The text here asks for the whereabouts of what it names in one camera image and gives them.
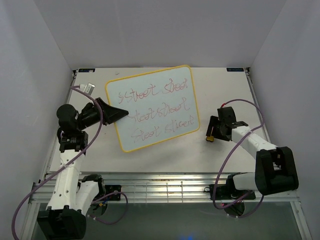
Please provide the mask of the yellow whiteboard eraser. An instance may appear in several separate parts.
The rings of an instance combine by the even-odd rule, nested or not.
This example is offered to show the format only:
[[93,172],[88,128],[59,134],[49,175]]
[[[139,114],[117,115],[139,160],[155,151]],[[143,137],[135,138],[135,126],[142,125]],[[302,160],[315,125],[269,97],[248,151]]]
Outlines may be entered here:
[[215,140],[215,138],[211,135],[211,136],[206,136],[206,139],[205,139],[207,142],[213,142]]

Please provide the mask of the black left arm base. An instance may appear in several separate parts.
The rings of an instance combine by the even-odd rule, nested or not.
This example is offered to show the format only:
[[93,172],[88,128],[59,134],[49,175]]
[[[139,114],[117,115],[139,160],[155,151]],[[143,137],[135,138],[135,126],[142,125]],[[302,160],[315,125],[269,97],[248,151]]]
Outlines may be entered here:
[[[105,185],[105,194],[109,195],[110,193],[117,193],[122,190],[121,185]],[[121,200],[121,194],[112,194],[107,197],[104,197],[99,202],[92,204],[87,212],[87,216],[93,215],[94,217],[101,217],[104,215],[108,208],[109,202],[118,202]]]

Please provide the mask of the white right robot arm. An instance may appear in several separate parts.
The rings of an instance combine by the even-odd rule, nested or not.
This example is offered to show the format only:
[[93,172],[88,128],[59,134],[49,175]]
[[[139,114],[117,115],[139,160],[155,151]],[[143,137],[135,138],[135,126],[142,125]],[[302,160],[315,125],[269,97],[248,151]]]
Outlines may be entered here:
[[228,195],[237,199],[249,191],[263,196],[293,191],[299,187],[293,152],[278,147],[254,133],[244,121],[237,121],[231,106],[222,105],[217,116],[211,116],[206,139],[184,139],[162,149],[143,150],[133,155],[121,155],[110,150],[109,172],[115,173],[209,173],[221,175],[233,152],[242,147],[255,160],[254,172],[232,172],[224,190],[215,185],[214,199]]

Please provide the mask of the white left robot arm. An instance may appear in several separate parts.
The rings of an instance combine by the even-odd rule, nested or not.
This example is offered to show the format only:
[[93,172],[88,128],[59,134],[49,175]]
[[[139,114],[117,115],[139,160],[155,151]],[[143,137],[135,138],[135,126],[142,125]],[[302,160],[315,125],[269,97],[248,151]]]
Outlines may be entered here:
[[37,222],[48,240],[81,240],[87,229],[86,215],[96,201],[105,204],[120,190],[111,192],[99,174],[79,179],[82,162],[89,145],[86,128],[113,124],[126,117],[127,110],[113,107],[101,98],[89,102],[81,111],[71,104],[60,106],[56,112],[59,129],[60,168],[52,197]]

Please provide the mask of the yellow framed whiteboard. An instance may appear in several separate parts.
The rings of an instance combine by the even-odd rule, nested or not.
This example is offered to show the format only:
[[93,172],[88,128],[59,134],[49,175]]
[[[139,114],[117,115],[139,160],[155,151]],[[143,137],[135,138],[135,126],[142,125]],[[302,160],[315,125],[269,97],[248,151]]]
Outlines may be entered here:
[[113,79],[109,105],[128,111],[115,123],[119,145],[130,153],[200,128],[192,69],[188,65]]

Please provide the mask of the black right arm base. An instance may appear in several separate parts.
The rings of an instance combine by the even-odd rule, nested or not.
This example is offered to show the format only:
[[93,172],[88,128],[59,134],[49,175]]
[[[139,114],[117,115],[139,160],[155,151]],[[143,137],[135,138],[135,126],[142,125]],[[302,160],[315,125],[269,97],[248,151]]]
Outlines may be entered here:
[[[255,200],[256,195],[252,190],[229,190],[226,185],[219,184],[215,192],[214,184],[210,184],[203,189],[204,193],[209,194],[210,199],[214,202],[216,209],[224,210],[227,215],[233,217],[243,217],[245,212],[245,200]],[[237,202],[229,207],[225,207],[228,202]]]

